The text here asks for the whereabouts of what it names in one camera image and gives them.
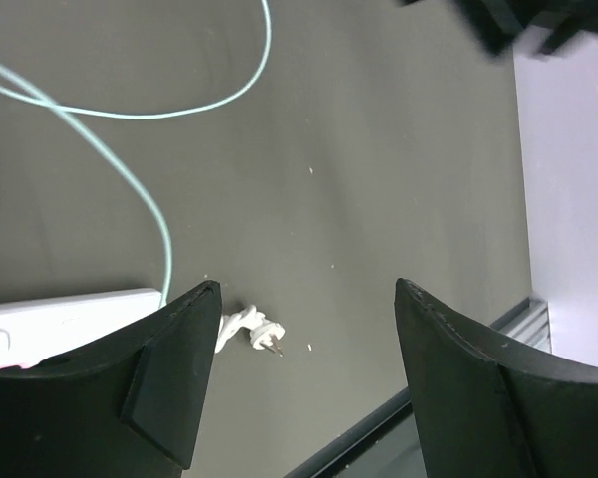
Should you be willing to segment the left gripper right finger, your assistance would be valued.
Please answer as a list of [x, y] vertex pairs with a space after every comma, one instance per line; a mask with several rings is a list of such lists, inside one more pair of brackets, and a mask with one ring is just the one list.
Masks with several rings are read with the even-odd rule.
[[395, 316], [430, 477], [598, 477], [598, 367], [523, 344], [400, 279]]

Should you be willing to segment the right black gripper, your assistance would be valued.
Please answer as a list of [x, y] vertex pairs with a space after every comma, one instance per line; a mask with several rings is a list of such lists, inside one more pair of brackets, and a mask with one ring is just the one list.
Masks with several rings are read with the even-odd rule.
[[583, 33], [598, 35], [598, 0], [453, 0], [452, 6], [492, 57], [530, 28], [548, 31], [535, 53], [552, 56]]

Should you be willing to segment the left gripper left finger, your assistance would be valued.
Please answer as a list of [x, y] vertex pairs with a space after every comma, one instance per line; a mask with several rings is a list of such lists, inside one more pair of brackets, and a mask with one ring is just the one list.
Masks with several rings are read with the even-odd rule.
[[222, 309], [212, 280], [37, 366], [0, 370], [0, 477], [178, 477], [192, 464]]

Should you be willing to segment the white power strip coloured sockets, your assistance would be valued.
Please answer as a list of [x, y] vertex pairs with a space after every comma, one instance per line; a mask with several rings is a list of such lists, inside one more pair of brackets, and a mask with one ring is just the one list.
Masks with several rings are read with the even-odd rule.
[[0, 369], [30, 368], [105, 337], [160, 307], [140, 288], [0, 304]]

